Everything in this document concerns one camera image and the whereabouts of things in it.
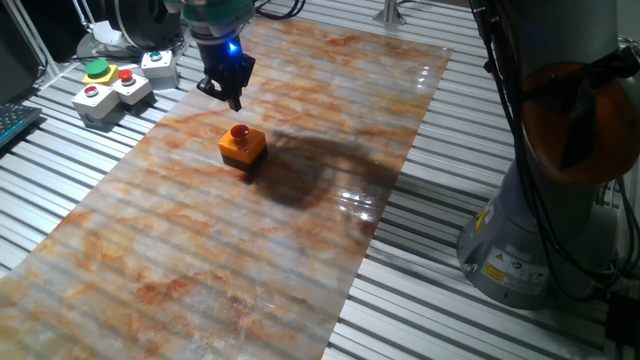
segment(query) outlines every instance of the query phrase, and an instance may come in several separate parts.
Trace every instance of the warning label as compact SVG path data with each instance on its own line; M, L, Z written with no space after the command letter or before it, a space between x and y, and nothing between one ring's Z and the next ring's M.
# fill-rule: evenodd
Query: warning label
M545 286L549 270L492 247L482 273L511 290L537 295Z

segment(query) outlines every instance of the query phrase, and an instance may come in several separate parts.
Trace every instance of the yellow sticker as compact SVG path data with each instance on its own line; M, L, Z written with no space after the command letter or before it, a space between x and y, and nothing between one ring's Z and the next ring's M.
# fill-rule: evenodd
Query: yellow sticker
M506 275L504 271L501 271L500 269L491 265L488 262L484 264L484 267L482 268L482 272L488 277L490 277L491 279L499 282L500 284L502 284L502 282L504 281L504 277Z
M480 214L478 214L478 217L476 218L476 231L475 234L478 234L480 232L480 229L482 229L482 225L484 225L484 217L487 216L487 209L482 210L482 212Z
M489 222L492 216L493 216L493 200L489 200L489 202L487 203L487 206L485 206L484 209L482 209L482 212L478 214L478 216L476 217L476 229L474 231L476 235L480 232L480 230L482 229L482 226L484 226L484 224Z

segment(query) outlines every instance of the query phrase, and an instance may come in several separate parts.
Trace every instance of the black cable bundle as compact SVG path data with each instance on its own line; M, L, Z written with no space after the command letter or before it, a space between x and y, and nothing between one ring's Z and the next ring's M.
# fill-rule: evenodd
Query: black cable bundle
M542 239L543 250L551 277L556 288L569 299L576 301L589 301L596 299L598 298L598 292L596 291L587 296L575 296L568 293L566 289L563 288L556 273L556 269L554 269L553 262L551 261L549 247L552 247L564 261L577 268L592 281L600 285L601 289L605 292L611 289L623 274L626 275L627 272L632 271L640 261L640 257L638 256L633 259L634 250L638 248L635 243L638 240L638 236L640 236L640 227L638 227L637 219L633 214L631 204L629 203L626 192L624 191L624 182L622 178L617 180L620 193L623 197L624 211L629 226L629 253L622 264L618 263L618 257L616 256L616 259L611 266L611 270L598 271L588 269L580 264L567 251L562 243L558 241L553 223L551 222L551 218L544 204L542 195L529 166L529 160L526 153L527 143L521 118L522 94L519 83L520 71L511 41L507 36L507 31L505 29L506 25L503 24L503 14L505 12L500 8L499 1L470 0L469 3L471 5L471 9L474 11L480 35L483 38L484 45L487 49L487 55L489 57L489 61L487 63L488 69L493 74L493 78L498 88L498 95L500 96L500 101L502 103L507 122L509 123L511 133L513 134L518 176L520 177L527 206L529 207L531 214L534 216L538 226L538 233ZM498 59L494 56L494 46L496 54L498 54Z
M269 2L271 2L271 0L267 0L264 3L256 6L256 14L264 16L267 19L271 19L271 20L286 20L286 19L291 19L298 16L298 14L300 14L302 9L304 8L304 5L307 3L307 0L294 0L293 6L291 6L291 9L286 14L282 14L282 15L263 11L262 8Z

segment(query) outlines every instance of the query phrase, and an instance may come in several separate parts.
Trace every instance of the orange box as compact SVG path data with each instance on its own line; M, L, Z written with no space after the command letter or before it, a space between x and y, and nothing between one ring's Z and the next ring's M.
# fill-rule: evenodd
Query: orange box
M262 131L234 125L218 142L225 164L243 171L253 170L267 156L267 138Z

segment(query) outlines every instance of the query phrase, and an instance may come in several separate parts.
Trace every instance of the metal pole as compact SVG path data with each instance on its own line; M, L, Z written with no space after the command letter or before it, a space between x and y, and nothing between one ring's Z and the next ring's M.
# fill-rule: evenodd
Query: metal pole
M398 0L385 0L384 9L373 20L383 24L404 25L407 21L398 11Z
M27 40L27 43L40 61L40 64L43 67L46 65L46 71L49 76L54 78L60 74L55 61L53 61L49 50L47 50L47 47L44 45L42 38L38 34L33 22L31 22L31 18L22 6L22 3L20 3L20 0L2 0L2 2L5 4L5 8L13 18L13 21L18 25L18 29L22 32L22 35Z

